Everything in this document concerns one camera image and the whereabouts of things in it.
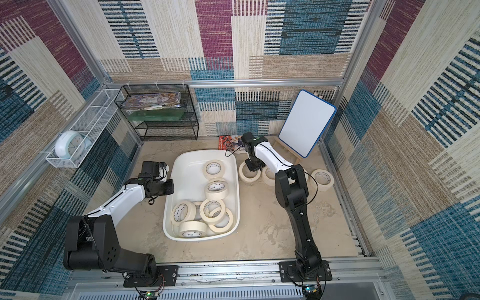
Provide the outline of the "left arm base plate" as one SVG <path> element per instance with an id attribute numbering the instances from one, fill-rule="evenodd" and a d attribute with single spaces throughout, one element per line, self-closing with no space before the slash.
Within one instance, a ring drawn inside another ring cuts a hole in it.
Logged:
<path id="1" fill-rule="evenodd" d="M 160 287 L 175 286 L 178 265 L 157 265 L 156 271 L 147 274 L 127 273 L 123 282 L 124 288 L 143 288 L 143 287 Z"/>

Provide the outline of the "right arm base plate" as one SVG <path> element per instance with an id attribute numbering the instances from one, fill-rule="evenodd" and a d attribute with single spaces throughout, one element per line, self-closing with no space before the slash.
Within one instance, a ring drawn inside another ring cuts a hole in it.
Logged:
<path id="1" fill-rule="evenodd" d="M 301 271 L 296 261 L 280 261 L 278 267 L 282 283 L 325 282 L 333 280 L 330 264 L 325 260 L 322 260 L 320 267 L 313 271 Z"/>

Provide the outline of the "white plastic storage box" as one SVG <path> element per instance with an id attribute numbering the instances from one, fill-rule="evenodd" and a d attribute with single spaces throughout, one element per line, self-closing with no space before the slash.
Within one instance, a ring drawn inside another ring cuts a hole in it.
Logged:
<path id="1" fill-rule="evenodd" d="M 222 178 L 208 180 L 204 177 L 203 166 L 210 160 L 220 160 L 223 162 L 225 166 L 225 174 Z M 207 241 L 216 238 L 223 238 L 236 230 L 240 222 L 240 188 L 237 163 L 232 154 L 227 157 L 224 152 L 212 149 L 181 154 L 174 161 L 171 179 L 174 181 L 174 194 L 166 198 L 163 220 L 163 230 L 169 239 L 174 241 Z M 223 180 L 229 185 L 229 195 L 223 199 L 223 202 L 225 203 L 226 208 L 230 209 L 234 215 L 234 225 L 231 231 L 223 234 L 215 234 L 209 229 L 207 224 L 207 233 L 203 237 L 180 237 L 180 225 L 174 226 L 171 222 L 172 210 L 182 201 L 203 202 L 204 200 L 207 200 L 205 196 L 205 186 L 214 180 Z"/>

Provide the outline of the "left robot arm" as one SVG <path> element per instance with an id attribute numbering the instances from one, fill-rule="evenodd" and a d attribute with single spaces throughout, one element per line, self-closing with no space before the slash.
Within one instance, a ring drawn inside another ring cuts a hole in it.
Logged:
<path id="1" fill-rule="evenodd" d="M 138 177 L 100 207 L 82 216 L 73 216 L 66 226 L 63 266 L 67 270 L 101 270 L 120 273 L 124 287 L 148 287 L 165 284 L 152 254 L 138 253 L 120 246 L 116 226 L 140 202 L 150 205 L 160 196 L 174 192 L 165 162 L 145 161 Z"/>

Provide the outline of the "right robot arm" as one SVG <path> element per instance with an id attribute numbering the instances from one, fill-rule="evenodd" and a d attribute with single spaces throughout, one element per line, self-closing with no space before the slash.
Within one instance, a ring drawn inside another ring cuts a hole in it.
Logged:
<path id="1" fill-rule="evenodd" d="M 264 136 L 254 137 L 247 132 L 241 141 L 248 155 L 248 169 L 255 172 L 267 167 L 275 175 L 276 199 L 287 212 L 294 234 L 297 272 L 302 278 L 314 276 L 323 267 L 323 261 L 308 219 L 305 170 L 282 157 Z"/>

